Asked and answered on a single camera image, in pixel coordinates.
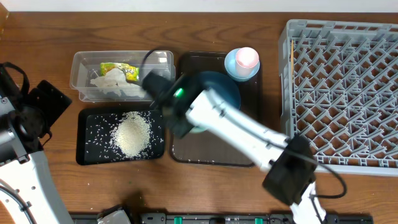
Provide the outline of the green snack wrapper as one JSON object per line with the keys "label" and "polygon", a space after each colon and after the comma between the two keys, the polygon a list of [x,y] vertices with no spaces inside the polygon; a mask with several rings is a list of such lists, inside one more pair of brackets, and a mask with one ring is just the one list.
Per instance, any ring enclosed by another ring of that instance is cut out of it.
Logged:
{"label": "green snack wrapper", "polygon": [[127,63],[105,62],[100,64],[101,76],[105,76],[112,69],[117,68],[125,75],[127,82],[139,81],[139,67]]}

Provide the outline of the dark blue plate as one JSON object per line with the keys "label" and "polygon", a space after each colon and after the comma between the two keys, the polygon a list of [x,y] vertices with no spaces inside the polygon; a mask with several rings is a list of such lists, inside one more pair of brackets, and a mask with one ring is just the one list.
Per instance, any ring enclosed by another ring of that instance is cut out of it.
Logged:
{"label": "dark blue plate", "polygon": [[205,71],[198,73],[197,78],[204,89],[214,89],[231,106],[240,109],[241,95],[239,88],[229,76],[220,72]]}

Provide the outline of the white tissue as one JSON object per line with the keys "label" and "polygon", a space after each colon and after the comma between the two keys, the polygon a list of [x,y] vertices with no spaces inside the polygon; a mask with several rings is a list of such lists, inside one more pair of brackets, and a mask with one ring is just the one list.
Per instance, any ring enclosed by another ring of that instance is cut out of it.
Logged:
{"label": "white tissue", "polygon": [[125,74],[118,68],[114,68],[100,76],[90,80],[92,85],[97,86],[103,93],[115,93],[118,96],[137,96],[143,98],[146,92],[139,86],[126,81]]}

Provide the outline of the light blue bowl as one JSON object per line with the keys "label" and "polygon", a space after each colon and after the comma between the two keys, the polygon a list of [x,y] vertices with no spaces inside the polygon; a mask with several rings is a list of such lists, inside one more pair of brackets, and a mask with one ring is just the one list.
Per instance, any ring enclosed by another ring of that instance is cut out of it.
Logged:
{"label": "light blue bowl", "polygon": [[224,66],[225,66],[225,69],[226,69],[228,75],[229,75],[233,80],[235,80],[235,81],[237,81],[237,82],[246,82],[246,81],[250,80],[252,77],[254,77],[255,74],[259,71],[259,69],[260,69],[260,61],[259,61],[258,65],[256,66],[256,69],[255,69],[254,73],[253,73],[250,77],[248,77],[248,78],[239,78],[239,77],[237,76],[237,74],[236,74],[236,69],[235,69],[235,65],[236,65],[235,55],[236,55],[236,52],[237,52],[239,49],[240,49],[240,48],[234,49],[234,50],[230,51],[230,52],[227,54],[227,56],[226,56],[226,58],[225,58],[225,60],[224,60]]}

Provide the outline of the pink cup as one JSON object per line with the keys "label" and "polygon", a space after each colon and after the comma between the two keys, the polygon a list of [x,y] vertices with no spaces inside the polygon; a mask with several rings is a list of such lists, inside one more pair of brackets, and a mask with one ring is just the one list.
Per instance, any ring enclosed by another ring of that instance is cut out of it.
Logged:
{"label": "pink cup", "polygon": [[259,63],[259,54],[251,47],[240,48],[235,55],[235,69],[239,78],[250,77]]}

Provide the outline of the wooden chopstick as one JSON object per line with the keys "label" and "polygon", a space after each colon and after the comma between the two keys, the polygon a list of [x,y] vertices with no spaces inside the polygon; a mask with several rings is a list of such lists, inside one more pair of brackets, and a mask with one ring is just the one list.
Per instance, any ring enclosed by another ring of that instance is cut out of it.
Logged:
{"label": "wooden chopstick", "polygon": [[294,81],[294,39],[290,42],[290,74]]}

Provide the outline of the mint green bowl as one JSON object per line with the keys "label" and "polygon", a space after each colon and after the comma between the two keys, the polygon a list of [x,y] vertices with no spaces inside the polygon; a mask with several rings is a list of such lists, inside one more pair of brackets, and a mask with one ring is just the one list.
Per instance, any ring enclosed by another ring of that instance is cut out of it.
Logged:
{"label": "mint green bowl", "polygon": [[206,128],[194,126],[194,127],[190,130],[190,133],[197,134],[197,133],[202,133],[202,132],[204,132],[204,131],[206,131],[206,130],[207,130]]}

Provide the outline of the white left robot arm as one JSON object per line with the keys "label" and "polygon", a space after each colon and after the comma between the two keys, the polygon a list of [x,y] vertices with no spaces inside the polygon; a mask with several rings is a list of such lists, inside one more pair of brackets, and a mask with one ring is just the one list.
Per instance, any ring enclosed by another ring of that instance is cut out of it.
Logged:
{"label": "white left robot arm", "polygon": [[72,223],[52,180],[43,137],[71,99],[48,81],[31,88],[26,73],[1,64],[1,202],[15,223]]}

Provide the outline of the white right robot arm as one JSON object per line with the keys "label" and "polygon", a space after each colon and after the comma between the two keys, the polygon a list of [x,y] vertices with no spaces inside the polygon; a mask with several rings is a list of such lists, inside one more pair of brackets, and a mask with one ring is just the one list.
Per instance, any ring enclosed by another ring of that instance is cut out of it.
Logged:
{"label": "white right robot arm", "polygon": [[178,138],[193,128],[205,129],[232,145],[267,175],[262,186],[288,205],[295,223],[326,223],[316,195],[315,170],[309,142],[274,131],[228,102],[234,81],[218,72],[184,75],[172,82],[149,72],[142,88],[153,97],[167,127]]}

